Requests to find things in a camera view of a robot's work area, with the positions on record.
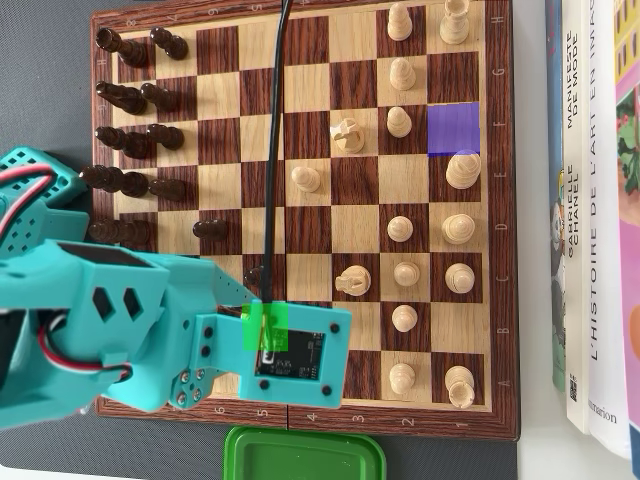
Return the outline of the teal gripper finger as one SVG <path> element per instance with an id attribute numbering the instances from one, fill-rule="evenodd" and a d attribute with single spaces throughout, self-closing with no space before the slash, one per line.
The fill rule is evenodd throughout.
<path id="1" fill-rule="evenodd" d="M 190 409 L 209 397 L 235 398 L 239 376 L 214 368 L 183 369 L 173 379 L 169 405 Z"/>
<path id="2" fill-rule="evenodd" d="M 242 306 L 250 304 L 257 296 L 242 282 L 235 280 L 215 261 L 204 259 L 210 277 L 211 291 L 219 306 Z"/>

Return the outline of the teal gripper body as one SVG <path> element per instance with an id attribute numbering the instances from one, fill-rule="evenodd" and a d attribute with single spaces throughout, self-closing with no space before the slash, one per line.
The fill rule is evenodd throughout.
<path id="1" fill-rule="evenodd" d="M 169 403 L 188 369 L 195 318 L 215 305 L 204 259 L 48 241 L 43 287 L 55 302 L 42 321 L 42 353 L 94 395 L 138 410 Z"/>

